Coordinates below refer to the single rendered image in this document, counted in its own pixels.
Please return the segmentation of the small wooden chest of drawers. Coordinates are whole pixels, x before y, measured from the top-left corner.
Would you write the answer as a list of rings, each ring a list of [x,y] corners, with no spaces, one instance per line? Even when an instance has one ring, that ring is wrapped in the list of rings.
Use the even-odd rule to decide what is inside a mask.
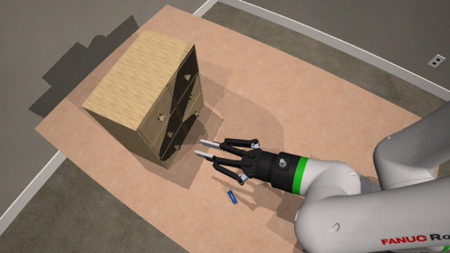
[[[144,30],[93,90],[82,107],[129,152],[169,169],[170,166],[168,167],[151,147],[169,117],[152,144],[147,142],[138,129],[168,87],[174,108],[188,135],[177,103],[196,73],[177,103],[169,82],[192,49],[202,92],[195,44]]]

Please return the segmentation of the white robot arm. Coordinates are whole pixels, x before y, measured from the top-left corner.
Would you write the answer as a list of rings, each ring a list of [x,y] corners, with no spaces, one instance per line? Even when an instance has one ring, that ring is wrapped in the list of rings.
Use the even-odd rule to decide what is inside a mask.
[[[304,197],[294,230],[308,253],[444,252],[450,175],[437,179],[434,169],[449,159],[450,101],[377,144],[381,191],[360,194],[359,176],[344,162],[285,152],[270,179],[272,188]]]

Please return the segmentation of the blue aa battery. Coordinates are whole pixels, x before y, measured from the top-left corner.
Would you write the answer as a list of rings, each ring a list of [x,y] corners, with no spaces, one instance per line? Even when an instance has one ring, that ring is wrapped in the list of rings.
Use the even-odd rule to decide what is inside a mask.
[[[231,190],[228,190],[227,193],[229,194],[229,197],[231,198],[232,202],[235,204],[237,203],[237,200],[235,199],[233,193],[231,192]]]

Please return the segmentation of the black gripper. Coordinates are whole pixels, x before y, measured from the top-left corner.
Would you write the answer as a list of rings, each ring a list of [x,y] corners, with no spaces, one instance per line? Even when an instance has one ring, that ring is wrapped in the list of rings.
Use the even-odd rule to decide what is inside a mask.
[[[207,154],[204,152],[200,152],[195,150],[195,154],[198,157],[205,158],[208,161],[214,162],[213,167],[237,180],[237,182],[243,186],[244,182],[247,179],[259,179],[261,181],[266,181],[270,183],[270,171],[271,166],[273,164],[274,159],[276,158],[276,153],[270,153],[267,151],[263,151],[259,148],[259,141],[257,139],[252,140],[243,140],[243,139],[234,139],[234,138],[225,138],[223,143],[218,143],[215,141],[206,141],[201,139],[200,142],[207,147],[214,148],[217,150],[223,150],[228,153],[232,153],[239,157],[242,157],[241,160],[230,160],[222,157],[216,157],[215,155]],[[253,148],[253,150],[240,150],[236,147],[243,148]],[[235,167],[238,169],[242,169],[245,175],[239,174],[221,166]]]

